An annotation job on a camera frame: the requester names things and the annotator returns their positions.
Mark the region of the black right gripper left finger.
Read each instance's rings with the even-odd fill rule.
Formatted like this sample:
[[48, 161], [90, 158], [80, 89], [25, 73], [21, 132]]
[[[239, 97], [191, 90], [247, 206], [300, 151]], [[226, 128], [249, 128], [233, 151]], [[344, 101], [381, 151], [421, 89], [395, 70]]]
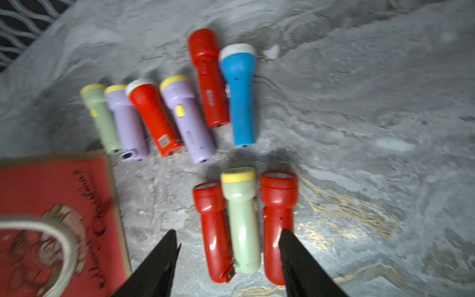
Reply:
[[181, 246], [169, 230], [114, 297], [169, 297]]

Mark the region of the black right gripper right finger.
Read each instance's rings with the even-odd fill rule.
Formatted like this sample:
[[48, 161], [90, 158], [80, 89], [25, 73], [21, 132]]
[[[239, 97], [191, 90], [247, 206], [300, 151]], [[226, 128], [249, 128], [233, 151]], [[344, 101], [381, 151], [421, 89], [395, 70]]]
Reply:
[[291, 230], [282, 230], [279, 248], [289, 297], [347, 297]]

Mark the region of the red flashlight front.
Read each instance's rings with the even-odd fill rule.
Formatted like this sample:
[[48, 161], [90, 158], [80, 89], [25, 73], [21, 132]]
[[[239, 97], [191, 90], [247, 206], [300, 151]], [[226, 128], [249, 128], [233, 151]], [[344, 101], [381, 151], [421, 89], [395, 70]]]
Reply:
[[228, 283], [235, 275], [235, 268], [225, 220], [225, 198], [221, 184], [218, 181], [198, 184], [192, 193], [195, 209], [201, 217], [210, 278], [215, 283]]
[[263, 208], [263, 255], [266, 277], [284, 286], [279, 240], [282, 230], [293, 230], [293, 207], [298, 203], [298, 177], [270, 170], [261, 174]]

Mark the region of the jute and red tote bag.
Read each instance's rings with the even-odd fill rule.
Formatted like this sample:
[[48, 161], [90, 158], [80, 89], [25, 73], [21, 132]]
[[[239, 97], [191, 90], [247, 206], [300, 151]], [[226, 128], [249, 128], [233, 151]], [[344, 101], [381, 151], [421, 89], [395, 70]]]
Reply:
[[1, 161], [1, 295], [111, 297], [132, 270], [107, 154]]

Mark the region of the pale green flashlight front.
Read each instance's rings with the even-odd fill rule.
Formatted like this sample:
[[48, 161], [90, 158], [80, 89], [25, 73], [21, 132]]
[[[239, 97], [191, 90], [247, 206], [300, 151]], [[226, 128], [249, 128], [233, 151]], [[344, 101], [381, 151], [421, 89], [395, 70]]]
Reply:
[[221, 189], [228, 204], [235, 271], [254, 274], [261, 267], [261, 248], [254, 198], [256, 171], [231, 168], [221, 173]]

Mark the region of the blue flashlight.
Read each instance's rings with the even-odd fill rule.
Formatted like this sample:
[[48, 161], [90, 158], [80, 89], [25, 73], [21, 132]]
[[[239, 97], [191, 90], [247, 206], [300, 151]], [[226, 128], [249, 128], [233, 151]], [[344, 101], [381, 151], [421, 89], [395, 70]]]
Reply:
[[235, 43], [221, 49], [219, 67], [229, 90], [230, 119], [235, 146], [256, 143], [252, 78], [256, 70], [256, 49]]

